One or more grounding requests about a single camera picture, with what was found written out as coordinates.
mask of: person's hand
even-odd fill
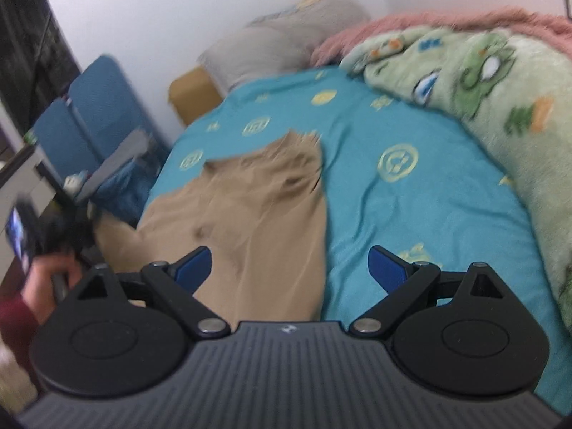
[[[38,256],[32,262],[21,294],[39,324],[46,322],[55,309],[51,277],[62,273],[68,274],[70,289],[81,279],[81,266],[73,253]]]

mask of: camera screen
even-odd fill
[[[6,226],[6,235],[10,241],[10,245],[14,251],[14,254],[22,260],[24,255],[24,226],[22,225],[22,219],[18,211],[13,208],[8,218],[8,224]]]

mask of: gray ribbed plate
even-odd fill
[[[337,322],[244,322],[199,343],[141,394],[48,394],[20,416],[38,429],[541,429],[559,419],[529,393],[494,402],[433,394],[403,376],[381,343],[349,337]]]

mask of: tan cloth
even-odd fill
[[[318,319],[325,284],[326,206],[314,135],[293,131],[258,152],[207,161],[154,200],[137,230],[106,216],[97,229],[116,272],[174,262],[200,245],[213,268],[195,298],[232,326]]]

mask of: pink fuzzy blanket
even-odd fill
[[[518,6],[504,6],[491,12],[474,14],[442,14],[424,12],[386,16],[376,21],[350,27],[327,39],[310,60],[312,66],[322,66],[339,56],[346,56],[365,39],[389,31],[404,30],[414,25],[448,26],[455,30],[487,30],[508,27],[516,33],[530,35],[572,59],[572,23],[564,16],[531,13]]]

